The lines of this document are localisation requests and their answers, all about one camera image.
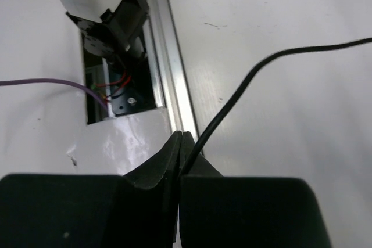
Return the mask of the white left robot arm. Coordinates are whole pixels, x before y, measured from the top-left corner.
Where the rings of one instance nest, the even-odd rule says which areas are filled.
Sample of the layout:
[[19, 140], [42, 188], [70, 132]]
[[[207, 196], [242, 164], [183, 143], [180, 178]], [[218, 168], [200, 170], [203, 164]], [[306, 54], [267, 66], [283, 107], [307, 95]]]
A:
[[84, 34], [84, 47], [101, 57], [130, 52], [139, 56], [148, 18], [147, 0], [60, 0], [67, 16]]

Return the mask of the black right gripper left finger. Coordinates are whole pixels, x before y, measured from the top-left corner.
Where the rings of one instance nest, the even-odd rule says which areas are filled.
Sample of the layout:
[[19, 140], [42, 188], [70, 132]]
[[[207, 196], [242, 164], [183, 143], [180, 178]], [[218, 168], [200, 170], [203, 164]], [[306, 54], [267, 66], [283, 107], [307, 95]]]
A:
[[9, 174], [2, 247], [172, 247], [182, 133], [126, 175]]

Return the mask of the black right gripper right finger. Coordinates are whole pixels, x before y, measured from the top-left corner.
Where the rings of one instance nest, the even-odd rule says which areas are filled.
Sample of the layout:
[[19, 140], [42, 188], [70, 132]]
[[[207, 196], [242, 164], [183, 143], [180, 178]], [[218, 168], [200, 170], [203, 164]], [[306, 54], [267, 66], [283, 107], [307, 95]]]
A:
[[227, 177], [198, 156], [179, 191], [182, 247], [331, 247], [300, 178]]

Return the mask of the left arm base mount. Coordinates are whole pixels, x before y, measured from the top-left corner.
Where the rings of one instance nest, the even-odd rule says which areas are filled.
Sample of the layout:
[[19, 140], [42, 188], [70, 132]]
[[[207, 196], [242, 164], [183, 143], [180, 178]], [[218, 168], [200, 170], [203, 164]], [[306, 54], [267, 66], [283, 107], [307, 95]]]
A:
[[103, 101], [87, 95], [87, 123], [147, 112], [165, 106], [151, 24], [146, 21], [130, 49], [113, 53], [113, 43], [103, 40], [103, 28], [72, 15], [81, 34], [84, 81]]

